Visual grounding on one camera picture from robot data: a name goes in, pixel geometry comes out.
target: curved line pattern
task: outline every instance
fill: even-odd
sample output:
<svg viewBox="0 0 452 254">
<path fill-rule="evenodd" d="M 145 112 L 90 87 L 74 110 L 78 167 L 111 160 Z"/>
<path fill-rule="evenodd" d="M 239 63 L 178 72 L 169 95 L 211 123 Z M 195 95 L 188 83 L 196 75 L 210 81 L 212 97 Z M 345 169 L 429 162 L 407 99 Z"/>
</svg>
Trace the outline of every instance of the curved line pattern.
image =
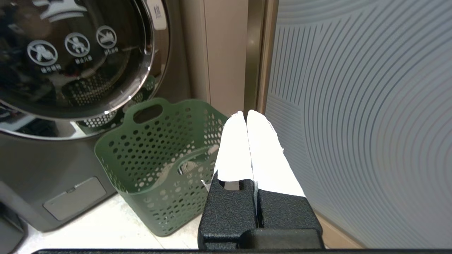
<svg viewBox="0 0 452 254">
<path fill-rule="evenodd" d="M 280 0 L 267 117 L 313 207 L 367 247 L 452 248 L 451 11 Z"/>
</svg>

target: white floor tile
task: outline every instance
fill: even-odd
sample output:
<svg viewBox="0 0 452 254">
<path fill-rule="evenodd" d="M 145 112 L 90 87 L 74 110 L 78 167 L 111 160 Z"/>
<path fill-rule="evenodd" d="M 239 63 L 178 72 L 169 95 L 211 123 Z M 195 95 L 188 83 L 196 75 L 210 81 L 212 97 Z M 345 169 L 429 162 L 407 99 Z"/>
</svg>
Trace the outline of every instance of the white floor tile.
<svg viewBox="0 0 452 254">
<path fill-rule="evenodd" d="M 41 233 L 28 227 L 17 254 L 51 248 L 197 249 L 201 216 L 168 237 L 153 235 L 119 195 L 111 197 L 63 228 Z"/>
</svg>

